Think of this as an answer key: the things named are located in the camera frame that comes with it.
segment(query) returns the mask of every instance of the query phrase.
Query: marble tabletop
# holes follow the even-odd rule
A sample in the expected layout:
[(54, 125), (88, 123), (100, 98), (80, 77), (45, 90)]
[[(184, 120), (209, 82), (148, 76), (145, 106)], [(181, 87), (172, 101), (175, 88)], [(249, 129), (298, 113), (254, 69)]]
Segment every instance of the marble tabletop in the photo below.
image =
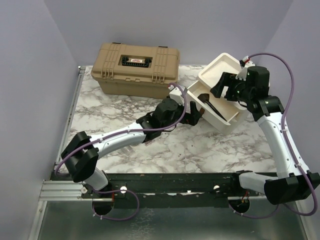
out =
[[(155, 109), (161, 100), (107, 95), (85, 70), (68, 140), (81, 131), (102, 134), (123, 128)], [(203, 66), (180, 66), (179, 81), (189, 87)], [(102, 157), (97, 167), (107, 173), (225, 173), (239, 170), (273, 172), (267, 140), (253, 118), (224, 136), (204, 119), (196, 126), (178, 124), (148, 144), (120, 149)]]

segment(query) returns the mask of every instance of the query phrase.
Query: gray floor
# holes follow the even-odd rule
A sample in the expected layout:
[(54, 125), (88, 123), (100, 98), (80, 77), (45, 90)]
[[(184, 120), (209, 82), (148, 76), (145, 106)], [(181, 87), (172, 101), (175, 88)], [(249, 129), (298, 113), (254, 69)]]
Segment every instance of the gray floor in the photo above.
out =
[[(254, 199), (248, 214), (262, 216), (275, 208)], [(130, 210), (114, 210), (113, 217)], [(268, 219), (247, 219), (228, 208), (141, 209), (129, 221), (93, 217), (91, 202), (48, 202), (39, 240), (305, 240), (299, 216), (281, 207)]]

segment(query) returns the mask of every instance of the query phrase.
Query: box lid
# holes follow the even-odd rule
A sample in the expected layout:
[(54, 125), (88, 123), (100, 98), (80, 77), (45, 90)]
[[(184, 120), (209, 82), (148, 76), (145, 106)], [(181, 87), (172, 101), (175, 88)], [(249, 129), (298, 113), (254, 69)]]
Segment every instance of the box lid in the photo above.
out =
[(203, 85), (212, 89), (219, 82), (223, 72), (238, 74), (240, 71), (239, 60), (224, 52), (199, 72), (198, 76)]
[(180, 53), (164, 46), (104, 43), (92, 67), (97, 81), (168, 84), (178, 80)]

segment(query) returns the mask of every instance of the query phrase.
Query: gray wall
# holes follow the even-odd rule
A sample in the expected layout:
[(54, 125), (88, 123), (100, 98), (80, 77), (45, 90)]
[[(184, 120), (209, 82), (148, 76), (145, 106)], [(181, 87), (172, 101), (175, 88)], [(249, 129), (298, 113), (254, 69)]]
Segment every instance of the gray wall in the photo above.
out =
[(42, 0), (1, 2), (0, 23), (0, 239), (24, 240), (78, 69)]
[[(286, 59), (295, 77), (293, 96), (287, 121), (295, 143), (313, 172), (320, 171), (320, 1), (294, 0), (282, 24), (266, 48)], [(286, 68), (276, 59), (263, 57), (260, 64), (269, 68), (271, 94), (286, 103), (290, 93), (290, 79)], [(320, 201), (320, 188), (316, 190)], [(313, 207), (310, 197), (307, 210)], [(320, 239), (320, 211), (311, 222)]]
[(292, 0), (44, 0), (79, 65), (101, 43), (169, 46), (182, 64), (221, 52), (242, 58), (266, 48)]

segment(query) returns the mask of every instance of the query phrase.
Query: brown plastic case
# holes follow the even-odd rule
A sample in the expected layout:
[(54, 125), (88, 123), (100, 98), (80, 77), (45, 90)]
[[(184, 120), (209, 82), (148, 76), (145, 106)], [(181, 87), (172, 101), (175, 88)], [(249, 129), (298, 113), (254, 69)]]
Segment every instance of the brown plastic case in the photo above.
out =
[(178, 81), (179, 61), (175, 48), (104, 43), (91, 75), (105, 94), (164, 99)]

